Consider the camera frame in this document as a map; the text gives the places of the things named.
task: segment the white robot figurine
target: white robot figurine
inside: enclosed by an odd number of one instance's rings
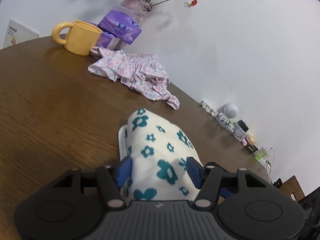
[[[218,117],[222,123],[227,124],[230,122],[230,119],[237,116],[237,113],[238,107],[233,103],[228,103],[224,106],[223,113],[219,113]]]

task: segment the logo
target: logo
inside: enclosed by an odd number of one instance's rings
[[[118,23],[118,27],[123,30],[127,28],[127,26],[125,26],[123,23]]]
[[[164,205],[162,204],[162,203],[159,203],[158,205],[155,205],[155,207],[157,207],[157,208],[161,208],[161,207],[163,207]]]

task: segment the teal flower pattern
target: teal flower pattern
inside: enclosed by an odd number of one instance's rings
[[[185,187],[180,187],[179,190],[181,190],[185,196],[190,193]]]
[[[180,158],[181,162],[179,162],[179,165],[184,167],[184,170],[187,170],[187,161],[185,161],[184,159]]]
[[[131,153],[132,153],[132,146],[129,146],[129,147],[128,147],[128,154],[127,154],[127,155],[130,156]]]
[[[134,131],[138,126],[140,126],[140,127],[147,126],[148,119],[149,119],[149,117],[147,115],[135,118],[132,121],[132,124],[133,124],[132,131]]]
[[[178,176],[170,163],[166,162],[165,160],[159,160],[158,166],[161,168],[161,170],[157,172],[157,177],[160,179],[166,179],[169,184],[174,185],[176,180],[178,180]]]
[[[129,179],[128,179],[128,183],[127,183],[127,188],[125,189],[125,195],[128,197],[129,196],[129,187],[131,187],[132,185],[132,176],[130,174]]]
[[[136,189],[133,192],[133,196],[135,200],[151,200],[157,195],[157,190],[155,188],[147,188],[144,193],[141,190]]]
[[[143,115],[145,112],[146,112],[146,110],[144,108],[140,108],[140,109],[138,109],[137,115],[138,114]]]
[[[174,147],[171,145],[171,143],[167,144],[167,149],[169,150],[169,152],[174,153]]]
[[[179,130],[179,132],[177,132],[177,135],[179,137],[179,140],[182,141],[185,145],[187,145],[189,148],[189,144],[188,144],[188,138],[183,134],[183,132],[181,130]]]
[[[141,154],[143,157],[147,158],[149,155],[155,154],[155,151],[152,147],[149,147],[148,145],[141,151]]]
[[[154,142],[156,140],[155,136],[152,134],[148,134],[147,137],[146,137],[146,140],[147,141],[152,141]]]
[[[160,125],[157,125],[157,128],[158,128],[159,132],[165,133],[165,129],[163,129]]]

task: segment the purple tissue package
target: purple tissue package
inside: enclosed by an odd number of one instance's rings
[[[91,22],[88,22],[88,23],[99,28],[99,26],[95,23],[91,23]],[[119,39],[117,39],[113,34],[102,30],[101,36],[98,39],[96,46],[113,50],[117,45],[118,41]]]
[[[127,14],[111,10],[98,24],[103,31],[109,32],[127,44],[133,41],[142,32],[138,24]]]

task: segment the cable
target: cable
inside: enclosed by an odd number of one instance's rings
[[[269,162],[269,153],[270,153],[271,150],[273,151],[272,163]],[[270,183],[271,185],[272,185],[272,181],[271,181],[271,179],[270,179],[270,173],[271,173],[271,168],[272,168],[272,165],[273,165],[273,161],[275,160],[275,155],[276,155],[275,150],[273,149],[273,147],[271,147],[271,148],[268,150],[268,157],[267,157],[267,161],[266,161],[267,177],[268,177],[268,181],[269,181],[269,183]],[[270,164],[270,171],[269,171],[269,173],[268,173],[268,163]]]

